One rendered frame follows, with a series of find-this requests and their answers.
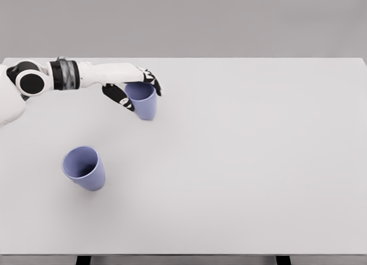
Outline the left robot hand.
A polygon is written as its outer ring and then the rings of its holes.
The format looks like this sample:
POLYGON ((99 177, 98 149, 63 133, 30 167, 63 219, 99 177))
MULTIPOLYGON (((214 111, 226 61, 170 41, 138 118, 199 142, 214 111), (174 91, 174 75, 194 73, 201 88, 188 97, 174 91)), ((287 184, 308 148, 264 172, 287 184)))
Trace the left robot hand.
POLYGON ((155 93, 161 96, 161 86, 155 75, 146 68, 137 67, 130 63, 100 64, 97 66, 101 74, 103 94, 134 112, 135 107, 127 94, 118 87, 118 84, 143 82, 154 87, 155 93))

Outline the lavender blue plastic cup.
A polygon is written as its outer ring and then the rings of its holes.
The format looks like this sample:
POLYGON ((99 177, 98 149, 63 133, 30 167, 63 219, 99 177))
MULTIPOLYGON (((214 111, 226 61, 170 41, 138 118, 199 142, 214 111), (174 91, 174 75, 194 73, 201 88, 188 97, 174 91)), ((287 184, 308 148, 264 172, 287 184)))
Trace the lavender blue plastic cup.
POLYGON ((157 111, 157 94, 151 84, 128 83, 125 92, 131 100, 135 113, 141 120, 153 120, 157 111))
POLYGON ((101 157, 91 146, 79 146, 70 150, 64 156, 61 168, 71 181, 86 190, 99 190, 106 181, 101 157))

